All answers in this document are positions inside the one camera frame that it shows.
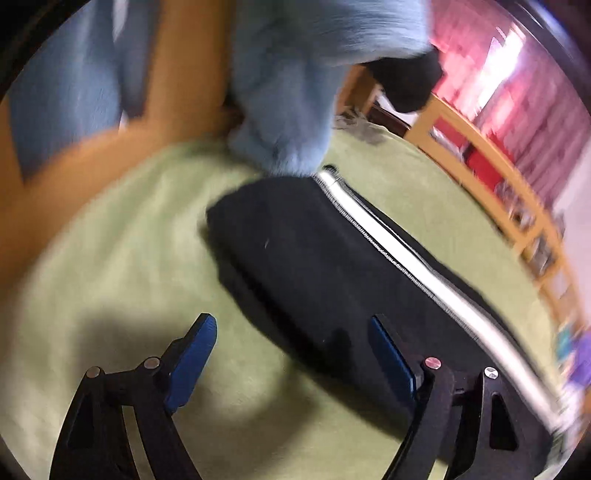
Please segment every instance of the black fabric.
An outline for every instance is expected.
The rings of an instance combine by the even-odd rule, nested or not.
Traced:
[[[439,51],[409,59],[383,58],[365,63],[397,112],[416,112],[425,106],[431,91],[443,76]]]
[[[475,290],[372,210],[508,331]],[[394,328],[409,330],[420,340],[421,353],[453,370],[475,375],[484,367],[500,369],[337,211],[313,179],[277,177],[246,185],[211,207],[207,222],[220,280],[252,323],[290,355],[354,385],[391,414],[404,413],[409,421],[413,412],[397,401],[369,346],[367,321],[377,313]],[[540,471],[551,437],[510,388],[509,401],[519,408],[519,427]],[[458,421],[454,415],[448,446]]]

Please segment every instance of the green blanket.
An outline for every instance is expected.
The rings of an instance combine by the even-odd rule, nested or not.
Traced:
[[[551,320],[461,188],[394,136],[371,146],[336,132],[326,161],[479,289],[557,384]],[[294,365],[217,281],[205,209],[256,177],[222,144],[168,148],[87,205],[47,248],[0,323],[0,433],[33,480],[48,476],[85,370],[135,367],[184,335],[200,312],[217,318],[218,342],[174,420],[205,479],[381,478],[400,434],[348,389]],[[150,478],[128,411],[126,420],[138,469]],[[432,478],[444,472],[438,464]]]

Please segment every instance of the blue fabric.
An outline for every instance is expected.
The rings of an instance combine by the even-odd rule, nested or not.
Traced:
[[[113,0],[91,0],[35,53],[11,86],[11,128],[24,177],[63,148],[143,113],[160,0],[118,2],[126,21],[113,42]]]
[[[425,53],[425,0],[238,0],[230,149],[271,174],[314,173],[348,65]]]
[[[8,91],[24,177],[62,148],[119,125],[113,2],[92,0],[35,53]]]

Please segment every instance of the wooden furniture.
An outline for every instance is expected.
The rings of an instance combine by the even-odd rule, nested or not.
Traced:
[[[433,125],[443,119],[465,136],[497,170],[525,207],[534,216],[534,221],[525,231],[519,228],[514,218],[499,198],[494,195],[473,172],[431,136]],[[547,300],[557,323],[575,321],[583,326],[583,310],[579,291],[572,269],[564,253],[562,239],[538,197],[519,171],[503,153],[449,105],[432,96],[417,122],[406,133],[405,140],[424,151],[449,175],[466,189],[486,210],[512,245],[516,256],[530,261],[534,242],[542,237],[551,250],[553,264],[535,279],[540,293]]]
[[[66,148],[41,172],[23,182],[11,141],[8,104],[0,104],[0,294],[67,222],[95,195],[143,159],[175,142],[225,135],[236,115],[223,107],[228,86],[228,31],[232,0],[163,0],[152,55],[145,114],[125,129],[102,132]],[[355,106],[367,114],[379,86],[361,66],[351,69],[337,111]],[[464,134],[507,179],[535,214],[527,231],[509,217],[500,201],[429,132],[438,118]],[[405,138],[421,148],[480,202],[526,260],[543,235],[554,265],[536,279],[558,322],[581,319],[579,294],[561,239],[529,185],[506,158],[468,122],[433,98]],[[566,279],[562,294],[554,280]]]

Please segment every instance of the light blue towel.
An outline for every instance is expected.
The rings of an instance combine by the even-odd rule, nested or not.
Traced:
[[[430,49],[426,0],[238,0],[232,92],[237,155],[275,175],[314,173],[348,66]]]

